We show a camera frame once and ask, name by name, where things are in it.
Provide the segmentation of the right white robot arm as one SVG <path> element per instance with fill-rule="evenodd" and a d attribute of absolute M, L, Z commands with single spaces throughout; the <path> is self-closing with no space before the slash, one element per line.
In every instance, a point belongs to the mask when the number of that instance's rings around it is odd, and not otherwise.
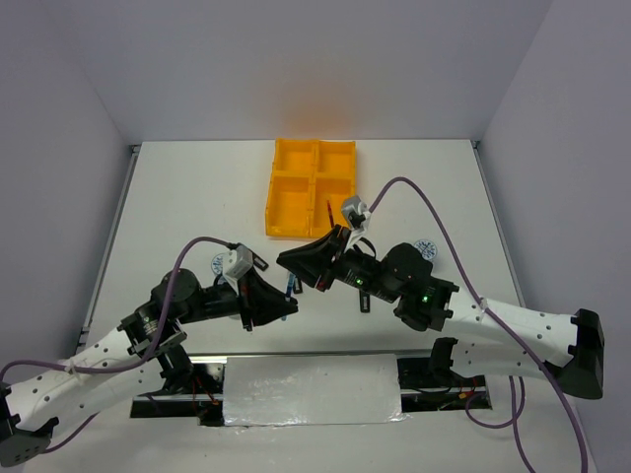
<path fill-rule="evenodd" d="M 324 237 L 277 258 L 305 285 L 325 292 L 336 281 L 391 303 L 409 328 L 438 332 L 430 377 L 440 385 L 479 375 L 552 378 L 570 396 L 603 396 L 604 335 L 596 312 L 542 312 L 473 295 L 433 276 L 433 265 L 403 242 L 383 258 L 335 226 Z"/>

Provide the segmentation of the red pen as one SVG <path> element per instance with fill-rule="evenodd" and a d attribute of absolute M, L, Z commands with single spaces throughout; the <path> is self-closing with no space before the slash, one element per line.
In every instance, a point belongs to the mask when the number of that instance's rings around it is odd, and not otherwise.
<path fill-rule="evenodd" d="M 335 227 L 335 221 L 332 213 L 332 207 L 330 201 L 326 200 L 326 210 L 327 210 L 327 218 L 330 224 L 330 227 L 333 229 Z"/>

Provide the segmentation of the blue gel pen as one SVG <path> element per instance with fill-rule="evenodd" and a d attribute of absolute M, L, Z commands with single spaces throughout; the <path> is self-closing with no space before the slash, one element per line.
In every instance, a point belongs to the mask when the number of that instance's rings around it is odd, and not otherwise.
<path fill-rule="evenodd" d="M 293 294 L 293 289 L 294 289 L 294 282 L 295 282 L 295 275 L 290 272 L 288 274 L 286 291 L 285 291 L 285 301 L 286 302 L 290 302 L 291 301 L 292 294 Z M 283 315 L 281 317 L 281 320 L 282 321 L 286 321 L 287 320 L 287 315 Z"/>

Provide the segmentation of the blue cap black highlighter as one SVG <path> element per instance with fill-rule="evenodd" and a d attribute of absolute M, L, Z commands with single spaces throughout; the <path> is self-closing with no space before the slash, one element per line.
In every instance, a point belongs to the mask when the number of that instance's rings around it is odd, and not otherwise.
<path fill-rule="evenodd" d="M 259 256 L 254 255 L 252 261 L 253 265 L 260 271 L 266 271 L 269 268 L 269 264 Z"/>

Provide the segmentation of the pink cap black highlighter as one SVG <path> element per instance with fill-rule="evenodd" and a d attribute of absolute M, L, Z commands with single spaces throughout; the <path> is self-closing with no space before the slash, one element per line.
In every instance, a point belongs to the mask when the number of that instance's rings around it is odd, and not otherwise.
<path fill-rule="evenodd" d="M 371 312 L 371 297 L 369 294 L 365 292 L 360 292 L 360 312 L 361 313 L 370 313 Z"/>

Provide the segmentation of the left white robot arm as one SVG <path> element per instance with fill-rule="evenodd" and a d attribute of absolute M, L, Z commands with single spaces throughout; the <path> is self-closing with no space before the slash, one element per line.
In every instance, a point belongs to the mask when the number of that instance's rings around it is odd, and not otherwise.
<path fill-rule="evenodd" d="M 1 385 L 1 464 L 14 467 L 53 449 L 52 439 L 143 394 L 180 393 L 196 377 L 183 348 L 188 323 L 237 315 L 246 330 L 298 310 L 297 301 L 248 270 L 237 285 L 200 285 L 168 273 L 150 299 L 94 345 L 26 381 Z"/>

